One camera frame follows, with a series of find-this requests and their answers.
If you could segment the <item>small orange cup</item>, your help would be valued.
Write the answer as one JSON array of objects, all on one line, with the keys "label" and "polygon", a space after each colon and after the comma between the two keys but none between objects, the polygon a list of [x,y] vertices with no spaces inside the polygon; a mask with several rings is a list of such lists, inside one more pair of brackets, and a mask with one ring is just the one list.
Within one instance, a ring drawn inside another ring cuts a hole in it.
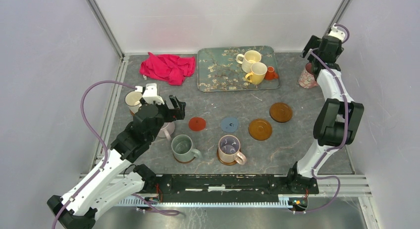
[{"label": "small orange cup", "polygon": [[267,68],[267,72],[265,74],[264,79],[265,80],[274,80],[274,79],[278,79],[279,75],[276,73],[275,68],[273,66],[269,66]]}]

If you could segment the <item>crumpled red cloth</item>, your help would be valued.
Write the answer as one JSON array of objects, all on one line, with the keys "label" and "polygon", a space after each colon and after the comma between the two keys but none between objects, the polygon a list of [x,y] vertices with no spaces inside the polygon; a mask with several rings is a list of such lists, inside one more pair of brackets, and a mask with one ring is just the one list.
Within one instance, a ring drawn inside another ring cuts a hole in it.
[{"label": "crumpled red cloth", "polygon": [[167,82],[172,86],[181,86],[187,77],[196,69],[195,57],[180,57],[172,54],[154,55],[140,65],[139,73],[151,79]]}]

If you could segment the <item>beige pink tall mug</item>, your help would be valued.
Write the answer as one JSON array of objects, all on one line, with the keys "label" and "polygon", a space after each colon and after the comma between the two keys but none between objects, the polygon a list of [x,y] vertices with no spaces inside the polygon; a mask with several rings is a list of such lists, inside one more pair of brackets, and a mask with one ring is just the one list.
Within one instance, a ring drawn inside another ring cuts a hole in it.
[{"label": "beige pink tall mug", "polygon": [[236,136],[224,135],[218,142],[218,150],[221,159],[225,162],[236,161],[240,165],[247,162],[246,156],[241,152],[241,143]]}]

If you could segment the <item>cream yellow mug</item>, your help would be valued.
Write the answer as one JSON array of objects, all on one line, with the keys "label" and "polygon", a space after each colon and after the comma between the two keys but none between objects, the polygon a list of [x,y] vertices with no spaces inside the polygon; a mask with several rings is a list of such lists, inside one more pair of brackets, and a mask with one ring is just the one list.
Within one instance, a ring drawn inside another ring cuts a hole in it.
[{"label": "cream yellow mug", "polygon": [[241,69],[245,73],[249,73],[251,71],[251,66],[254,63],[260,62],[261,59],[261,54],[254,50],[250,50],[245,52],[244,54],[238,54],[236,56],[237,63],[241,65]]}]

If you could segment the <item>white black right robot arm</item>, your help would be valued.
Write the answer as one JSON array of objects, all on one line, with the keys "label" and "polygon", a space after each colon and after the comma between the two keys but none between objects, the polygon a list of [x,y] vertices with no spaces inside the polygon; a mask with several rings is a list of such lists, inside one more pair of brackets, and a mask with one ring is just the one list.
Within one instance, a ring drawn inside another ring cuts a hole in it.
[{"label": "white black right robot arm", "polygon": [[302,50],[311,64],[311,72],[322,90],[325,103],[315,121],[314,141],[306,154],[289,170],[286,187],[292,193],[315,184],[318,170],[327,159],[345,145],[353,143],[364,106],[348,94],[341,68],[336,63],[343,52],[344,37],[312,35]]}]

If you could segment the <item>red round coaster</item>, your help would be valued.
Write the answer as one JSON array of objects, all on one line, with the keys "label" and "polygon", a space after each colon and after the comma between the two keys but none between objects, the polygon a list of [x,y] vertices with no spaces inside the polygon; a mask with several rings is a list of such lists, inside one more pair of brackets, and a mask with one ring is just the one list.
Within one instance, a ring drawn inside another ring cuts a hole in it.
[{"label": "red round coaster", "polygon": [[188,126],[192,131],[201,131],[206,127],[206,120],[201,117],[193,117],[189,120]]}]

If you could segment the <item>white mug black handle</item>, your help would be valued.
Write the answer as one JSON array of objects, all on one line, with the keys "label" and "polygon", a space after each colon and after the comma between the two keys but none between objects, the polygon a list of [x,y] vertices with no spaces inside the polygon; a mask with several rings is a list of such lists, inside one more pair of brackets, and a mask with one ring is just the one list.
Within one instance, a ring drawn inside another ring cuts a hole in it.
[{"label": "white mug black handle", "polygon": [[126,105],[129,108],[129,110],[131,110],[134,114],[139,110],[139,108],[142,105],[141,103],[142,96],[143,96],[142,93],[137,92],[137,91],[131,91],[127,93],[125,96]]}]

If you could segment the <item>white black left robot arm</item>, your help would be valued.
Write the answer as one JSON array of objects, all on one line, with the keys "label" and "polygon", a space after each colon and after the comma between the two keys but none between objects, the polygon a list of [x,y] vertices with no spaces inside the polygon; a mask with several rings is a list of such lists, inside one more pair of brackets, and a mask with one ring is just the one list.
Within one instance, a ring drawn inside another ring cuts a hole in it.
[{"label": "white black left robot arm", "polygon": [[156,174],[144,164],[119,182],[110,182],[145,153],[158,137],[165,123],[183,120],[186,103],[174,95],[169,108],[159,97],[141,101],[133,120],[118,134],[105,156],[76,186],[62,196],[47,201],[57,223],[66,229],[91,229],[99,217],[125,197],[142,191],[150,193],[156,186]]}]

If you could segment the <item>pink floral patterned mug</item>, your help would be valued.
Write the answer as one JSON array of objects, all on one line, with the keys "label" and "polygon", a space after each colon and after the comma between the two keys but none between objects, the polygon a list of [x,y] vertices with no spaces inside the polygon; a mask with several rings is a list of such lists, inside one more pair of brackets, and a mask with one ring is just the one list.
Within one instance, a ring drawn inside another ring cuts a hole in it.
[{"label": "pink floral patterned mug", "polygon": [[303,69],[299,79],[298,84],[305,89],[310,89],[313,87],[318,86],[318,83],[315,80],[314,75],[311,73],[312,64],[308,62],[305,65],[305,68]]}]

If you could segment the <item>yellow ceramic mug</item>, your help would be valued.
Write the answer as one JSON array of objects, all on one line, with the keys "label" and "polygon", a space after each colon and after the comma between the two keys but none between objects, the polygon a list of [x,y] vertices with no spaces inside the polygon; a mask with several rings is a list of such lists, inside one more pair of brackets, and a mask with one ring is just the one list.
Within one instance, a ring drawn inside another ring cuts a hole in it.
[{"label": "yellow ceramic mug", "polygon": [[264,63],[256,62],[251,65],[251,72],[246,74],[245,80],[254,85],[259,85],[265,78],[267,66]]}]

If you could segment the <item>blue round coaster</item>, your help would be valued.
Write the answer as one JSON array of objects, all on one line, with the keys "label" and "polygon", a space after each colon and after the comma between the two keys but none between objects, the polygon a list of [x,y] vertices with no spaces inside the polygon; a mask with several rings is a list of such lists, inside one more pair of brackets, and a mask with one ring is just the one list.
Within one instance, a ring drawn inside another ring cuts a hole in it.
[{"label": "blue round coaster", "polygon": [[236,117],[226,117],[220,123],[220,128],[227,133],[235,132],[239,127],[239,120]]}]

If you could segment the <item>glossy wooden ridged coaster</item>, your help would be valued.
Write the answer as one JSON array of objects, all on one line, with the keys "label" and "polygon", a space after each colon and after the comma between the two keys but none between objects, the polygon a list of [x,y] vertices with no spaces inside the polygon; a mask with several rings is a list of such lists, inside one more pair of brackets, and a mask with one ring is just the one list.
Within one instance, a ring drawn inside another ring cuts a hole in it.
[{"label": "glossy wooden ridged coaster", "polygon": [[175,158],[175,160],[178,162],[178,163],[181,163],[181,164],[188,164],[188,163],[191,163],[193,160],[195,159],[195,157],[193,157],[191,160],[189,160],[189,161],[180,161],[180,160],[178,160],[177,158]]}]

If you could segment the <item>grey-green ceramic mug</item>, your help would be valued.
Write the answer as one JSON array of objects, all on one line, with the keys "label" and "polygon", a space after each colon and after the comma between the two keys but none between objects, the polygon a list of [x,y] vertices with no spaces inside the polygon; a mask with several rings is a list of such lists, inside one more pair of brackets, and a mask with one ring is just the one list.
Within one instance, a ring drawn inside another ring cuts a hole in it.
[{"label": "grey-green ceramic mug", "polygon": [[189,161],[193,157],[202,158],[201,151],[196,149],[192,139],[185,134],[177,135],[172,139],[171,150],[174,158],[180,161]]}]

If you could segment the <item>lilac ceramic mug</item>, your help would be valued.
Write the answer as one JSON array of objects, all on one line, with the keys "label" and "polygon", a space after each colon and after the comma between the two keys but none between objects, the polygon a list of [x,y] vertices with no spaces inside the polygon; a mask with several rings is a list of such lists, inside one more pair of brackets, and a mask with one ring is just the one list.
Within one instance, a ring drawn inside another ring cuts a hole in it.
[{"label": "lilac ceramic mug", "polygon": [[160,129],[158,133],[159,138],[165,138],[168,141],[172,140],[172,134],[175,131],[175,123],[174,122],[165,122],[162,128]]}]

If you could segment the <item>green floral serving tray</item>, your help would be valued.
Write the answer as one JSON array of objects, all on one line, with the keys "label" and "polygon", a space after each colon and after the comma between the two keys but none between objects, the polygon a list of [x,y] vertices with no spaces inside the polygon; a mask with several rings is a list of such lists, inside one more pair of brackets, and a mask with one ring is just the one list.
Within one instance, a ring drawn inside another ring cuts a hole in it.
[{"label": "green floral serving tray", "polygon": [[259,52],[262,55],[262,63],[273,67],[275,73],[279,73],[274,50],[270,46],[204,48],[199,50],[197,55],[198,89],[202,92],[220,92],[279,88],[279,78],[263,80],[258,85],[246,81],[246,72],[236,61],[236,56],[247,51]]}]

